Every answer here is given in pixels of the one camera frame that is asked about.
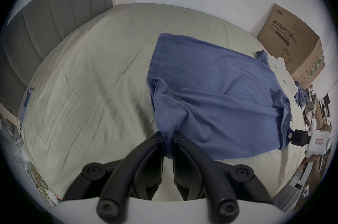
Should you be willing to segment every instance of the beige bed sheet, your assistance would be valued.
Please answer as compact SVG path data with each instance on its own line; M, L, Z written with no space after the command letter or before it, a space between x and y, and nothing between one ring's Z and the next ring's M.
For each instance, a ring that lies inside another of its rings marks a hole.
M23 141L45 182L63 197L90 162L124 158L157 129L146 76L162 32L187 35L254 56L262 44L248 32L198 11L158 4L117 5L67 36L41 63L29 87ZM304 129L300 108L270 61L291 102L293 129ZM291 178L304 149L289 145L247 159L273 197ZM181 197L171 161L154 200Z

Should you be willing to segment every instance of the cardboard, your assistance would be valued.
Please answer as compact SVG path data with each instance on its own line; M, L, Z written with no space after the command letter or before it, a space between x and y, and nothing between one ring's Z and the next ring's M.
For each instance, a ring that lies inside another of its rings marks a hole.
M304 89L325 66L319 36L279 5L273 7L257 38L271 55L284 59L286 69Z

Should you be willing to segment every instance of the cable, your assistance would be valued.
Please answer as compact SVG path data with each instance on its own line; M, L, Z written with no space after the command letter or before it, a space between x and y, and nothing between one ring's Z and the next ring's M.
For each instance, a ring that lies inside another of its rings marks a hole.
M335 86L336 82L338 81L338 78L336 79L335 83L333 83L333 85L331 86L331 88L327 91L327 93L332 89L332 87Z

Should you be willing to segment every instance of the upholstered headboard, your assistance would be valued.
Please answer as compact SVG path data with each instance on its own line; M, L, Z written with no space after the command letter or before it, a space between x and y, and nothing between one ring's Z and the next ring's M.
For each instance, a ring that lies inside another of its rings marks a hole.
M2 30L0 102L14 115L42 60L75 28L113 6L113 0L32 0Z

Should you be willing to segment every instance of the blue fabric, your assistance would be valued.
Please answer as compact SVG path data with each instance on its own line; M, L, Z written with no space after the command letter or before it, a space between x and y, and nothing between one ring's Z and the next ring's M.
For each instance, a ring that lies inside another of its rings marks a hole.
M295 100L298 106L302 105L302 102L306 102L307 99L307 94L305 92L305 90L301 87L301 85L299 84L298 81L295 81L295 85L298 87L298 91L295 94Z
M164 133L165 155L172 156L176 130L213 159L247 158L284 148L290 101L263 61L162 33L147 83L156 126Z

